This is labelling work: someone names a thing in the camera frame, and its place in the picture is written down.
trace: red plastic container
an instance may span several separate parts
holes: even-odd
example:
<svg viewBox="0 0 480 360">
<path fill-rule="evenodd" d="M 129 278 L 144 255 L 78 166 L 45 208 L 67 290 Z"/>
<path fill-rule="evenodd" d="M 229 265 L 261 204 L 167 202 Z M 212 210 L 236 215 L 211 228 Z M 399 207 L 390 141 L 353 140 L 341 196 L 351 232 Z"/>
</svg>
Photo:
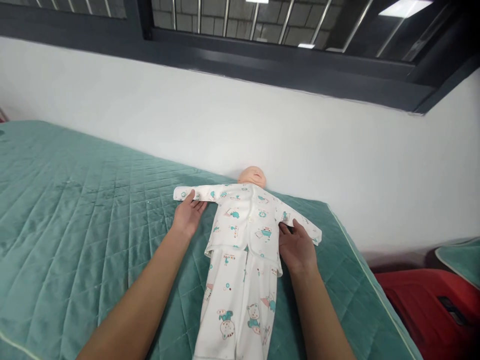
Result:
<svg viewBox="0 0 480 360">
<path fill-rule="evenodd" d="M 424 360 L 480 359 L 480 290 L 436 269 L 375 277 Z"/>
</svg>

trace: teal bedspread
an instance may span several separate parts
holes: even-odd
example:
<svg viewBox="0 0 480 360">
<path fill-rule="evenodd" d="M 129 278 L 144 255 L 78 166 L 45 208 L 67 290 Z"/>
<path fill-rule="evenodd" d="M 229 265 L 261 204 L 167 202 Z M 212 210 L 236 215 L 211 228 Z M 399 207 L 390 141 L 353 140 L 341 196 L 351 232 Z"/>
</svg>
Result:
<svg viewBox="0 0 480 360">
<path fill-rule="evenodd" d="M 0 357 L 74 359 L 172 225 L 174 188 L 226 182 L 45 122 L 0 124 Z M 421 359 L 329 206 L 275 195 L 321 228 L 318 267 L 357 358 Z M 149 359 L 192 357 L 216 208 L 187 251 Z M 305 358 L 287 271 L 268 357 Z"/>
</svg>

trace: sleeve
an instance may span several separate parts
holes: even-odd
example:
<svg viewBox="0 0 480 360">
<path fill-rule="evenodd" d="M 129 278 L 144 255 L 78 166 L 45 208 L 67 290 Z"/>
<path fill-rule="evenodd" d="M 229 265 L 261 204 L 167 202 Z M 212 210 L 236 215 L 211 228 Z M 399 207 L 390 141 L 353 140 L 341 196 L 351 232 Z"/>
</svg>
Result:
<svg viewBox="0 0 480 360">
<path fill-rule="evenodd" d="M 178 186 L 173 191 L 173 199 L 183 201 L 188 194 L 195 190 L 195 200 L 216 203 L 220 199 L 220 190 L 223 185 Z"/>
<path fill-rule="evenodd" d="M 310 220 L 305 216 L 288 206 L 286 203 L 278 200 L 278 205 L 276 207 L 278 217 L 281 223 L 293 227 L 294 219 L 296 219 L 306 230 L 308 236 L 311 237 L 313 243 L 318 245 L 322 241 L 322 230 L 315 226 Z"/>
</svg>

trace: white wall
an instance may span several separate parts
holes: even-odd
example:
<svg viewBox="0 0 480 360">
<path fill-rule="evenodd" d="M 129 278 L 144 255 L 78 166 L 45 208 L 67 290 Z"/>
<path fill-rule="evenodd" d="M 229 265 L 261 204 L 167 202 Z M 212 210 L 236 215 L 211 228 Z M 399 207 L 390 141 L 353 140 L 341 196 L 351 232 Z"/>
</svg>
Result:
<svg viewBox="0 0 480 360">
<path fill-rule="evenodd" d="M 0 37 L 0 106 L 328 202 L 370 264 L 480 235 L 480 70 L 426 116 Z"/>
</svg>

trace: hand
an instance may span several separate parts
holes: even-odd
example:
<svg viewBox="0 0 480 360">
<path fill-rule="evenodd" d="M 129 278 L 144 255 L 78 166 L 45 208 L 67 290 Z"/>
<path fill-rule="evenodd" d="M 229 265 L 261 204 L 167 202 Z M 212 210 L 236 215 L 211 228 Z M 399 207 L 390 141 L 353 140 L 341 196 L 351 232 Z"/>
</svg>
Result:
<svg viewBox="0 0 480 360">
<path fill-rule="evenodd" d="M 192 239 L 199 227 L 200 218 L 207 207 L 206 201 L 192 201 L 195 190 L 192 190 L 185 200 L 176 207 L 171 229 Z"/>
<path fill-rule="evenodd" d="M 296 219 L 293 219 L 293 233 L 283 222 L 278 227 L 280 255 L 290 273 L 318 272 L 315 246 L 305 228 Z"/>
</svg>

